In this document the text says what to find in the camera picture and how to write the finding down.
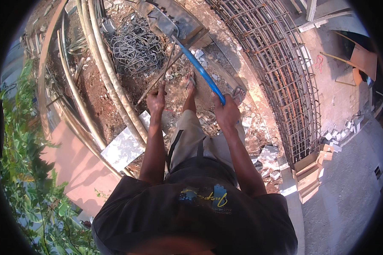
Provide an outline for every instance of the rebar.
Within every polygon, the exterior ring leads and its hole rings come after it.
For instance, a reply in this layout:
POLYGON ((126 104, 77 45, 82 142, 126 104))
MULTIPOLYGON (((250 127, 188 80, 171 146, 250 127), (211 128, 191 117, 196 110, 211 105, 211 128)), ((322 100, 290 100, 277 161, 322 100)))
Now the rebar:
POLYGON ((166 59, 162 40, 154 34, 147 20, 138 13, 123 18, 115 35, 105 37, 119 74, 139 77, 160 69, 166 59))
POLYGON ((319 145, 321 115, 310 56, 279 0, 206 0, 259 75, 290 167, 319 145))

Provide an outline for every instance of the t-shirt print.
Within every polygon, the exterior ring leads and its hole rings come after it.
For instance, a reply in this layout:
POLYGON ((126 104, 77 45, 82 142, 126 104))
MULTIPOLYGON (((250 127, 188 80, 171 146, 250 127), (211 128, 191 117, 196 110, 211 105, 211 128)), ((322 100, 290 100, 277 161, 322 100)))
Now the t-shirt print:
POLYGON ((215 212, 231 214, 231 209, 225 207, 228 202, 227 189, 220 184, 214 185, 213 188, 205 187, 204 191, 188 186, 180 192, 179 201, 197 204, 207 204, 206 201, 212 201, 211 207, 215 212))

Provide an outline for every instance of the concrete wall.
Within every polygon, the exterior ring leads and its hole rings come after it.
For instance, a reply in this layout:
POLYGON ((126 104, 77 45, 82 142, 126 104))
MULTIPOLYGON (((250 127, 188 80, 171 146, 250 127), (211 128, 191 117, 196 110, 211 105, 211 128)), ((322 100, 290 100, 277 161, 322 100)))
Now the concrete wall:
POLYGON ((346 145, 324 161, 317 194, 302 205, 305 254, 346 254, 367 226, 380 197, 383 129, 370 120, 346 145))

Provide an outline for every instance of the cardboard box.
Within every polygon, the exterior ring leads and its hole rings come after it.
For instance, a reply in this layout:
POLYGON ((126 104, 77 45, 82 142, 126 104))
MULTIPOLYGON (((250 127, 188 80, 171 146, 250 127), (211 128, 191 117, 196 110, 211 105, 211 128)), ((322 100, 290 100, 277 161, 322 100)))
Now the cardboard box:
POLYGON ((322 170, 322 165, 317 163, 305 172, 297 173, 294 176, 298 191, 306 189, 309 185, 319 181, 318 177, 322 170))
POLYGON ((304 204, 311 197, 313 197, 318 192, 320 185, 321 183, 319 182, 319 179, 317 179, 301 191, 298 191, 299 200, 301 201, 301 203, 304 204))
POLYGON ((305 158, 301 159, 300 161, 296 162, 294 164, 294 170, 297 174, 301 172, 305 172, 306 170, 310 169, 311 167, 315 166, 318 160, 318 154, 316 151, 312 152, 305 158))
POLYGON ((334 148, 333 146, 330 146, 328 144, 321 144, 319 146, 319 150, 321 151, 326 151, 326 152, 334 152, 334 148))
POLYGON ((318 186, 316 188, 314 188, 312 191, 310 191, 309 193, 306 193, 306 194, 299 194, 299 200, 301 201, 302 204, 304 204, 306 201, 308 201, 311 197, 313 197, 319 190, 319 183, 318 183, 318 186))
POLYGON ((332 160, 333 153, 332 152, 326 152, 323 150, 320 150, 318 153, 318 160, 317 162, 319 164, 322 164, 324 160, 332 160))

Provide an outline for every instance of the metal bar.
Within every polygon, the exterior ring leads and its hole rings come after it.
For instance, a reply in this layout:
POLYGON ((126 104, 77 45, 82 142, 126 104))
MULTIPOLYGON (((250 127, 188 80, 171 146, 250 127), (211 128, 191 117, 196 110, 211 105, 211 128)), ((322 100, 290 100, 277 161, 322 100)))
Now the metal bar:
POLYGON ((279 0, 206 2, 234 34, 262 80, 293 167, 317 149, 321 128, 315 75, 298 29, 279 0))

